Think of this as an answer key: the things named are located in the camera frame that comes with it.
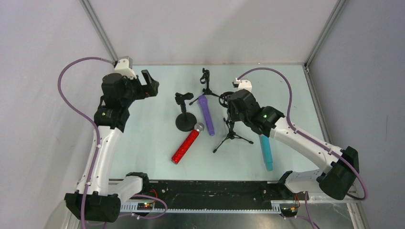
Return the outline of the black tripod shock-mount stand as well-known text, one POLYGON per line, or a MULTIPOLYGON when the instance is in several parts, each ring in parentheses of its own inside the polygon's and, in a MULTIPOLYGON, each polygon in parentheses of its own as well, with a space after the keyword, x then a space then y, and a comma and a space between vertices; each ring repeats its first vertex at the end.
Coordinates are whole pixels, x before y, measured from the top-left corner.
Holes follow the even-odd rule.
POLYGON ((231 115, 229 112, 229 102, 228 102, 228 98, 229 96, 232 94, 233 92, 224 92, 219 96, 219 104, 227 109, 227 118, 223 118, 223 121, 225 122, 225 125, 228 128, 228 133, 226 135, 226 137, 221 141, 221 143, 213 150, 213 153, 216 153, 217 150, 219 149, 219 147, 226 141, 226 140, 234 140, 234 139, 242 139, 246 142, 248 142, 249 144, 253 144, 254 142, 251 140, 248 140, 244 137, 241 137, 240 135, 238 135, 235 131, 234 131, 234 125, 235 125, 235 121, 231 119, 231 115))

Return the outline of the purple microphone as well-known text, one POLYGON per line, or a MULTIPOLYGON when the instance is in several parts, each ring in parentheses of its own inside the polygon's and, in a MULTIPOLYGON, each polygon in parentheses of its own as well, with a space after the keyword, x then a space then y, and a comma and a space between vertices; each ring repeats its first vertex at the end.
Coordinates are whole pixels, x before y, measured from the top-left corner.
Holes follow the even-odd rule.
POLYGON ((200 108, 202 110, 202 114, 204 116, 205 119, 205 123, 206 123, 206 127, 208 130, 208 133, 210 136, 214 136, 215 135, 215 129, 213 126, 213 122, 212 122, 212 118, 211 118, 211 114, 210 114, 210 110, 209 110, 209 106, 208 106, 208 100, 206 98, 205 95, 200 95, 198 97, 198 103, 200 105, 200 108))

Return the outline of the red glitter microphone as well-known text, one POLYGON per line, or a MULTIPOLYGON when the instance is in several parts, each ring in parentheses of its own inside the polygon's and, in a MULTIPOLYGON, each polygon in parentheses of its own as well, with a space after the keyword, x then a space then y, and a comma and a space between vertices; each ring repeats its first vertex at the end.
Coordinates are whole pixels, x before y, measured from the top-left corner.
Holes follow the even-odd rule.
POLYGON ((174 164, 178 164, 181 161, 181 159, 186 154, 188 149, 191 147, 191 145, 197 139, 199 134, 204 131, 204 129, 205 129, 204 124, 202 124, 202 123, 195 124, 194 129, 189 133, 189 135, 185 138, 183 143, 180 145, 180 147, 177 149, 177 151, 172 156, 171 160, 174 164))

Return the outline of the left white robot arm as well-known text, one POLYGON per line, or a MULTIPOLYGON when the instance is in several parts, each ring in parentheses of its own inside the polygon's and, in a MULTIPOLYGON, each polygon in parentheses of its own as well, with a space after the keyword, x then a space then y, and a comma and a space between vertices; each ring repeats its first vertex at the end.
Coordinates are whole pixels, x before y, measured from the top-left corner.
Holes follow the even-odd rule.
POLYGON ((148 70, 141 71, 146 84, 138 77, 110 73, 102 79, 102 92, 92 118, 95 127, 92 152, 74 193, 66 193, 67 208, 78 219, 115 222, 122 203, 142 190, 143 173, 129 173, 115 188, 109 187, 109 175, 118 141, 129 118, 129 107, 135 100, 157 96, 159 82, 148 70))

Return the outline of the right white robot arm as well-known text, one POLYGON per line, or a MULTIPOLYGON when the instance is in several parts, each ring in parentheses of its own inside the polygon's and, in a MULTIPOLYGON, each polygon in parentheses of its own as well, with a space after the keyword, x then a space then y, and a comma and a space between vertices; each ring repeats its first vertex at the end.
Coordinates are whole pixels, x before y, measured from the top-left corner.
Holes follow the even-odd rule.
POLYGON ((248 90, 230 93, 225 101, 231 121, 241 121, 256 134, 286 144, 318 167, 313 171, 285 173, 281 181, 291 193, 322 191, 336 200, 348 195, 359 174, 356 149, 351 146, 342 149, 320 141, 296 127, 279 110, 261 107, 248 90))

